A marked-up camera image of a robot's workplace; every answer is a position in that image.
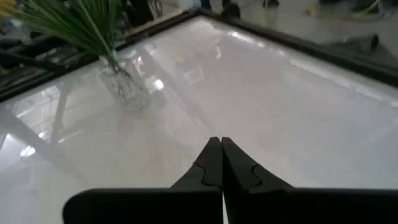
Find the clear glass vase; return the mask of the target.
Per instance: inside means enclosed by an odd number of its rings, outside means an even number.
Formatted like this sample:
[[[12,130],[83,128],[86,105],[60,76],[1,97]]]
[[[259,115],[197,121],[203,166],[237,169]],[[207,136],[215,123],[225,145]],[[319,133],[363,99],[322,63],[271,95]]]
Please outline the clear glass vase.
[[[115,102],[128,111],[144,108],[149,102],[149,91],[131,57],[100,55],[103,66],[97,74]]]

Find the person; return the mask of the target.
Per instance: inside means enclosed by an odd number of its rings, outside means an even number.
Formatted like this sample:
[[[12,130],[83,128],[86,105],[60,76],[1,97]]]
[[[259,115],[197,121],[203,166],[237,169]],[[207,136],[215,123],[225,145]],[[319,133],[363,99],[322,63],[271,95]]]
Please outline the person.
[[[210,0],[200,0],[201,7],[204,10],[212,11]],[[221,6],[223,10],[220,12],[220,16],[224,19],[240,19],[241,10],[239,6],[233,3],[231,0],[221,0]]]

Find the black metal table frame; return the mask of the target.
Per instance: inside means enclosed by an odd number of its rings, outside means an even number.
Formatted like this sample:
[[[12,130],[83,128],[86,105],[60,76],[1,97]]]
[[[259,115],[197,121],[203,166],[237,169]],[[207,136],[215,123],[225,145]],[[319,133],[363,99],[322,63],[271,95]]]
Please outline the black metal table frame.
[[[211,20],[220,22],[223,25],[245,31],[249,34],[258,36],[271,42],[275,42],[277,44],[302,52],[306,55],[310,55],[317,59],[331,63],[337,67],[351,70],[352,72],[358,73],[361,76],[371,78],[378,82],[385,83],[386,85],[398,88],[398,67],[393,68],[386,65],[376,64],[374,62],[370,62],[369,60],[361,60],[359,58],[351,56],[348,53],[343,53],[339,50],[329,49],[324,45],[315,44],[308,40],[294,37],[292,35],[288,35],[286,33],[272,30],[269,28],[250,24],[242,20],[223,19],[221,18],[221,16],[215,14],[214,12],[204,11],[200,8],[182,11],[174,16],[163,17],[161,20],[146,24],[145,26],[138,28],[137,31],[130,35],[125,44],[116,47],[116,50],[124,50],[138,42],[155,36],[167,29],[171,29],[198,16],[207,17]],[[33,67],[39,67],[45,70],[49,70],[50,73],[45,73],[39,77],[31,78],[30,80],[26,80],[17,86],[12,86],[7,90],[0,91],[0,103],[97,61],[96,57],[85,55],[83,57],[83,60],[79,63],[72,64],[66,67],[52,62],[45,62],[40,60],[37,61],[31,58],[12,54],[10,52],[0,51],[0,57],[3,57],[5,55],[8,57],[13,57],[23,64],[28,64]]]

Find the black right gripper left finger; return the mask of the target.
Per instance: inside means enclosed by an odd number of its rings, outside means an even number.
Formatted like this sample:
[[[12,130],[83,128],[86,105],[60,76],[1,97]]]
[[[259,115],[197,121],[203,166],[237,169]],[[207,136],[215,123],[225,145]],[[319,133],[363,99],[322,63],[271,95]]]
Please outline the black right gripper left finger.
[[[171,189],[222,188],[223,151],[218,137],[209,138],[191,168]]]

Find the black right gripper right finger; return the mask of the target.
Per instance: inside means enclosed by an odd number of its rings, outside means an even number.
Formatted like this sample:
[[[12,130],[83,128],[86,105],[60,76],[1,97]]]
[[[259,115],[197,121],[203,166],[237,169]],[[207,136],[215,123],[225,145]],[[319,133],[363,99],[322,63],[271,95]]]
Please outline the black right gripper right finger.
[[[280,177],[246,154],[231,138],[222,137],[225,172],[229,171],[242,189],[291,189]]]

